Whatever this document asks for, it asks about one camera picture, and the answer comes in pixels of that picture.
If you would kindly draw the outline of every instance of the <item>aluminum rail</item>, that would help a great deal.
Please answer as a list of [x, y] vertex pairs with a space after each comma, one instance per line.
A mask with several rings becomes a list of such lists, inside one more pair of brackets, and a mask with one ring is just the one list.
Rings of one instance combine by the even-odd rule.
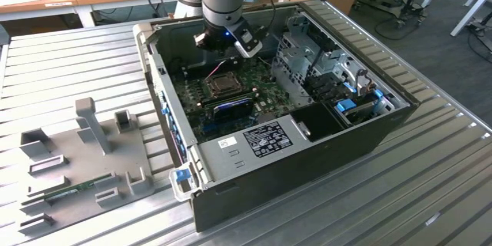
[[15, 37], [0, 66], [0, 237], [22, 243], [24, 157], [14, 134], [74, 127], [92, 96], [103, 120], [139, 115], [156, 193], [28, 245], [486, 245], [492, 243], [490, 127], [327, 2], [307, 4], [423, 102], [367, 156], [216, 228], [195, 232], [167, 181], [172, 161], [130, 37], [132, 24]]

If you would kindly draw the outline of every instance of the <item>warning label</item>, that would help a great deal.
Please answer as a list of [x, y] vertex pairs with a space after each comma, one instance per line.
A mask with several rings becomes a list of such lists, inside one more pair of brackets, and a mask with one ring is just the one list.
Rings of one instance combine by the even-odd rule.
[[243, 134], [255, 155], [260, 158], [292, 145], [291, 139], [286, 135], [279, 122], [274, 122]]

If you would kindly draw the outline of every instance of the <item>green circuit board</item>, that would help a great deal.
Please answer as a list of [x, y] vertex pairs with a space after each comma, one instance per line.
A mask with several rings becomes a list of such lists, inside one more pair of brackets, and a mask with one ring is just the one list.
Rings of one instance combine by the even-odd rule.
[[[220, 101], [206, 105], [202, 105], [202, 103], [206, 103], [203, 100], [214, 99], [214, 92], [207, 84], [210, 80], [206, 80], [206, 78], [174, 80], [188, 121], [200, 143], [255, 126], [266, 120], [278, 118], [295, 108], [288, 94], [272, 79], [271, 68], [267, 63], [250, 60], [234, 71], [234, 74], [220, 73], [216, 75], [226, 74], [232, 75], [239, 81], [242, 92], [236, 93], [234, 97], [220, 97]], [[211, 123], [214, 108], [243, 99], [252, 99], [254, 101], [252, 114], [222, 124]]]

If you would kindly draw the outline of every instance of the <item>motherboard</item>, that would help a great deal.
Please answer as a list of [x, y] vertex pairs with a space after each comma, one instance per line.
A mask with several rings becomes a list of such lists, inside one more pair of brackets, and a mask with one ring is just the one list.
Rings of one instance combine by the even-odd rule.
[[243, 60], [234, 70], [207, 77], [183, 76], [175, 77], [174, 85], [199, 143], [279, 118], [295, 108], [276, 83], [271, 61], [262, 58]]

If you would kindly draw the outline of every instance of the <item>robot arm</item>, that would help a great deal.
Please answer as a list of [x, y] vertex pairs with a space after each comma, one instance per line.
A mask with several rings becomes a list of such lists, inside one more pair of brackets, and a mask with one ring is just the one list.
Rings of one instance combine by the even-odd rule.
[[243, 18], [244, 0], [202, 0], [206, 30], [195, 36], [198, 47], [224, 51], [232, 45], [242, 56], [251, 58], [263, 48], [268, 35], [266, 27], [258, 30]]

